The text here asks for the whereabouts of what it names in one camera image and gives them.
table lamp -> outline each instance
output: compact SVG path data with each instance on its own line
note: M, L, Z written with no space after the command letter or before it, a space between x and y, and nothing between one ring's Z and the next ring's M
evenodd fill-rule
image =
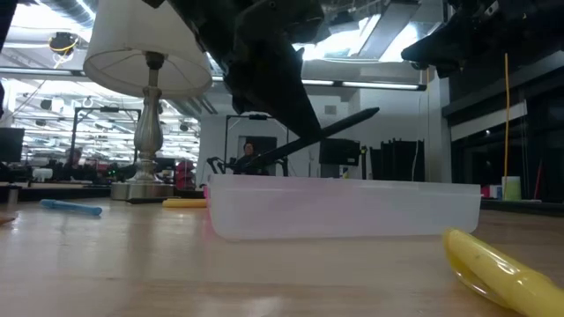
M112 91L145 98L134 138L137 173L124 199L171 195L154 172L163 144L158 108L161 98L199 96L212 85L194 34L167 2L153 9L139 0L100 0L84 71Z

lamp shade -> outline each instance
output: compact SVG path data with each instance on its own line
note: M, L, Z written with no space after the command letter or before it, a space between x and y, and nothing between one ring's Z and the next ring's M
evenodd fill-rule
M153 9L140 0L100 0L85 74L115 92L143 97L149 51L166 57L159 72L163 99L199 96L212 85L207 57L168 2Z

wooden table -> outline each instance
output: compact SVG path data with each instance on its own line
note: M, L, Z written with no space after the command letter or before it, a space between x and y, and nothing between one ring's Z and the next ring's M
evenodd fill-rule
M229 242L202 210L83 202L102 217L29 203L0 227L0 316L516 316L440 237ZM564 219L483 211L475 233L564 284Z

ceiling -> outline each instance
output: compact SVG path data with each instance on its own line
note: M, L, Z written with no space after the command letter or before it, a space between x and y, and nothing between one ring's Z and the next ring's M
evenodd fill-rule
M399 54L404 47L438 26L442 20L442 0L395 6L406 2L409 1L320 0L326 14L325 22L333 34L317 44L295 44L296 49L306 49L303 78L418 84L419 73L409 64L402 63ZM30 0L26 3L18 6L0 55L0 67L52 69L59 64L62 70L82 70L98 1ZM350 21L340 23L340 18ZM79 36L75 52L63 60L48 47L48 40L56 32ZM215 76L222 75L213 60L210 64ZM69 147L74 107L91 102L91 107L129 110L143 106L142 100L111 92L88 82L87 78L46 79L48 77L23 76L4 80L10 87L12 111L18 109L11 120L15 126L27 129L26 143L38 156L43 152L63 152ZM348 102L356 92L353 88L307 89L308 94L320 97L319 100L338 97L341 102ZM43 100L51 100L54 108L50 111L42 109ZM166 140L161 155L173 157L186 153L192 158L197 157L198 148L194 144L199 137L197 119L201 116L234 113L231 96L221 83L215 84L201 99L168 100L163 106L161 120L166 124L163 127L173 138ZM315 110L319 116L323 115L323 107ZM107 159L131 159L135 125L129 115L93 111L88 115L83 112L80 116L85 119L78 125L78 130L84 132L78 137L78 144L84 146L86 152ZM37 125L38 119L45 120L44 127ZM181 121L189 125L187 132L180 131Z

table surface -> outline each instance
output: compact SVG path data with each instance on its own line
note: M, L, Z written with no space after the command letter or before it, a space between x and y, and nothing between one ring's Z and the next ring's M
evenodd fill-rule
M102 217L24 203L0 227L0 315L517 316L456 280L438 236L233 242L203 210L81 202ZM564 219L482 211L475 235L564 284Z

